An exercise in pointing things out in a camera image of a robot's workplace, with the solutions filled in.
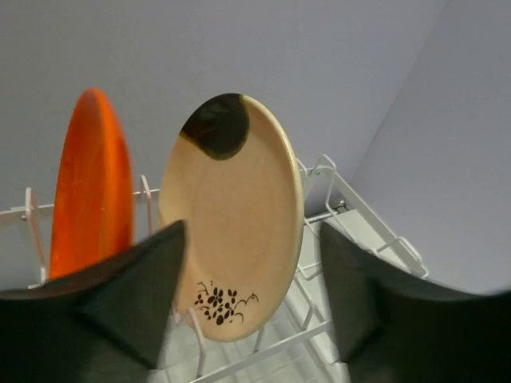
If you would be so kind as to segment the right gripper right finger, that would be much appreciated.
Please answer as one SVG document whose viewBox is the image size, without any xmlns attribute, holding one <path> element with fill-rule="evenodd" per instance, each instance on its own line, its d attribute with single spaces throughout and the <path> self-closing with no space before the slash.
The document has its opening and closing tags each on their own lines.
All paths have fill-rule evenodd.
<svg viewBox="0 0 511 383">
<path fill-rule="evenodd" d="M 470 294 L 419 278 L 319 228 L 339 360 L 353 382 L 507 382 L 510 292 Z"/>
</svg>

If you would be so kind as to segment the beige plate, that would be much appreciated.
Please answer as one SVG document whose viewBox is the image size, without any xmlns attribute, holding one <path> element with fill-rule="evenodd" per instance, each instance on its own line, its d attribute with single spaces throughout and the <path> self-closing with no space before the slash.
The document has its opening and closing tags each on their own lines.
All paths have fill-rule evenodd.
<svg viewBox="0 0 511 383">
<path fill-rule="evenodd" d="M 304 202 L 291 142 L 256 99 L 223 93 L 186 120 L 164 168 L 158 222 L 186 225 L 175 304 L 202 334 L 233 342 L 259 330 L 298 265 Z"/>
</svg>

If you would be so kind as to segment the orange plate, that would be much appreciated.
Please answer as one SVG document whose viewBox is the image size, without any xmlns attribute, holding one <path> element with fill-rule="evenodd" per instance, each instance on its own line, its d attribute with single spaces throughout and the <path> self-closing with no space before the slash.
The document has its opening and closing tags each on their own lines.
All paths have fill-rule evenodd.
<svg viewBox="0 0 511 383">
<path fill-rule="evenodd" d="M 92 266 L 133 243 L 129 149 L 105 93 L 88 88 L 67 129 L 57 178 L 50 278 Z"/>
</svg>

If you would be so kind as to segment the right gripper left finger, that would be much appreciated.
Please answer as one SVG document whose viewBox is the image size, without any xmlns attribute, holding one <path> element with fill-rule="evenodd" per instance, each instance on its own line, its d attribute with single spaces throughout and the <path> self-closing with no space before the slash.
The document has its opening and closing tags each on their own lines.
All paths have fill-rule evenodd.
<svg viewBox="0 0 511 383">
<path fill-rule="evenodd" d="M 3 291 L 2 381 L 147 381 L 160 359 L 186 228 L 177 220 L 78 272 Z"/>
</svg>

